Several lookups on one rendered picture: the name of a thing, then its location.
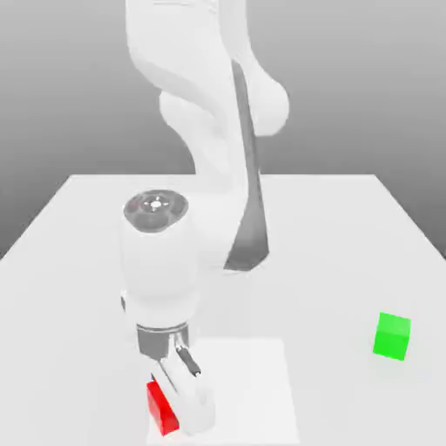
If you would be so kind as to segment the small red cube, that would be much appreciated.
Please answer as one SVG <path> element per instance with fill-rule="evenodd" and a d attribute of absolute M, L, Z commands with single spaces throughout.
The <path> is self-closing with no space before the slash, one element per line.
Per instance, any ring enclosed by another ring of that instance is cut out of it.
<path fill-rule="evenodd" d="M 152 378 L 146 384 L 149 411 L 162 436 L 179 429 L 179 420 L 174 414 L 158 382 Z"/>

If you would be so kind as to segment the small green cube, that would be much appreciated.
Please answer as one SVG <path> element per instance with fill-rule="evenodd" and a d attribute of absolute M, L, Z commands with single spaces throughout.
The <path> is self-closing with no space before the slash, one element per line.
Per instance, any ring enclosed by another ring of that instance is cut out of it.
<path fill-rule="evenodd" d="M 380 312 L 373 353 L 404 361 L 408 350 L 411 319 Z"/>

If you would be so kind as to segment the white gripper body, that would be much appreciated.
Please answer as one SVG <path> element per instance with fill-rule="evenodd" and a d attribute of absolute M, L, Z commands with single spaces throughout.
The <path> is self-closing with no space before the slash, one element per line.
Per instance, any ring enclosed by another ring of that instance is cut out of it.
<path fill-rule="evenodd" d="M 183 433 L 194 436 L 214 425 L 213 391 L 191 355 L 171 355 L 159 362 L 151 361 L 150 370 Z"/>

